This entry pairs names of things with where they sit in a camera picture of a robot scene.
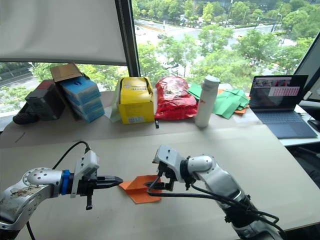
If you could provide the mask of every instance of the white bottle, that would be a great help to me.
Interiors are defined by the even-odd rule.
[[[209,119],[214,109],[218,86],[220,84],[220,80],[214,76],[206,76],[201,85],[202,91],[198,103],[198,109],[195,116],[195,124],[199,128],[205,128],[209,124]]]

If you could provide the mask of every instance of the black box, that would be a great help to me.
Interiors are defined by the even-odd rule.
[[[53,80],[44,80],[25,97],[26,102],[41,120],[57,120],[60,118],[65,104],[56,90]]]

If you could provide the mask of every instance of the red bag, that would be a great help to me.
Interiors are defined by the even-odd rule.
[[[187,92],[188,83],[182,77],[164,77],[155,87],[158,96],[158,107],[154,116],[156,119],[179,120],[192,118],[197,114],[197,101]]]

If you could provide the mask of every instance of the yellow box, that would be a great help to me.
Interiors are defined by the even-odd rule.
[[[124,77],[120,80],[118,109],[124,124],[155,120],[154,90],[148,77]]]

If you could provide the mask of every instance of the laptop keyboard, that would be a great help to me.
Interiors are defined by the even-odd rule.
[[[255,115],[264,123],[300,123],[304,120],[296,112],[256,112]]]

